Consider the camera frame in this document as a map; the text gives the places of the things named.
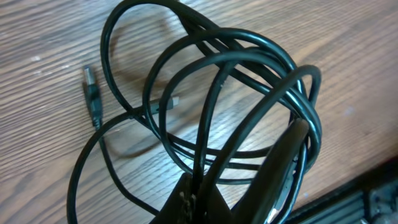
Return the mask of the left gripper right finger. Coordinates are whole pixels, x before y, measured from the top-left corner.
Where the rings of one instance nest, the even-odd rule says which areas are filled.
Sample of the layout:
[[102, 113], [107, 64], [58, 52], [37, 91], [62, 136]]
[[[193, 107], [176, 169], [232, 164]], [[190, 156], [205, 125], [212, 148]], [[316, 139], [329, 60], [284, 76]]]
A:
[[296, 119], [269, 151], [252, 184], [233, 212], [232, 223], [264, 223], [276, 205], [295, 158], [298, 178], [302, 179], [307, 150], [304, 145], [308, 122]]

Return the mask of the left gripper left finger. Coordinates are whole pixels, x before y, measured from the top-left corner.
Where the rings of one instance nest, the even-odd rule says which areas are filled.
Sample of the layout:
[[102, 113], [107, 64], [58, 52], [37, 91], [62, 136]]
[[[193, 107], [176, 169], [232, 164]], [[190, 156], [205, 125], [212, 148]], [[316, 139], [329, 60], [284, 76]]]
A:
[[192, 176], [183, 173], [160, 212], [150, 224], [177, 223], [229, 223], [232, 213], [217, 187], [214, 188], [207, 203], [205, 214], [194, 217], [196, 198], [190, 193]]

